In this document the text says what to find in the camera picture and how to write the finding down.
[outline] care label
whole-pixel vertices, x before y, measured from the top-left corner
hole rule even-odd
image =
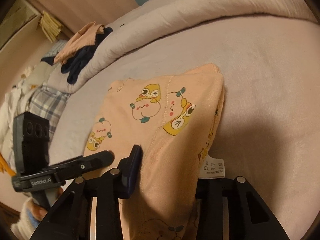
[[[224,161],[207,154],[199,172],[199,179],[222,179],[225,177]]]

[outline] folded clothes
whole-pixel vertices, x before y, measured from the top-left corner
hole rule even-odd
[[[46,54],[44,54],[41,61],[44,61],[51,66],[54,65],[55,56],[65,47],[66,44],[67,44],[67,41],[65,41],[65,40],[57,41],[52,46],[52,48]]]
[[[67,60],[65,64],[61,66],[61,73],[65,74],[69,72],[67,82],[71,85],[75,84],[81,70],[92,59],[99,44],[112,32],[111,28],[104,28],[102,34],[97,34],[95,44],[90,46],[84,46],[76,52],[76,54]]]
[[[54,58],[54,63],[67,63],[67,60],[84,46],[95,45],[96,35],[103,34],[103,25],[96,22],[88,23],[77,32]]]

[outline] black plastic bracket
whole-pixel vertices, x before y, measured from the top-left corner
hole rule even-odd
[[[76,178],[33,233],[30,240],[89,240],[92,198],[97,197],[96,239],[122,240],[119,198],[133,193],[142,159],[134,145],[117,168],[96,179]]]
[[[199,179],[202,199],[196,240],[222,240],[223,204],[228,198],[230,240],[289,240],[266,203],[244,177]]]

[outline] black clamp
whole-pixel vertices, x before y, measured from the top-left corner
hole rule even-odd
[[[13,149],[17,175],[12,186],[17,192],[31,192],[35,203],[49,210],[66,180],[113,163],[111,152],[103,151],[87,157],[49,166],[49,121],[25,112],[13,120]]]
[[[123,239],[118,199],[134,191],[142,149],[134,145],[117,168],[96,179],[76,178],[50,208],[30,240],[89,240],[92,198],[97,197],[96,239]]]
[[[229,240],[289,240],[266,203],[244,177],[198,179],[202,199],[196,240],[223,239],[222,198],[228,198]]]

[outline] screw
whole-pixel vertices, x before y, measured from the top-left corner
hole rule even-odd
[[[237,181],[240,182],[240,183],[245,183],[245,178],[239,176],[239,177],[237,178]]]
[[[112,175],[117,175],[117,174],[120,173],[120,170],[119,170],[118,168],[113,168],[113,169],[110,170],[110,173],[111,173]]]
[[[82,182],[84,182],[84,178],[82,177],[78,177],[75,179],[76,184],[81,184]]]

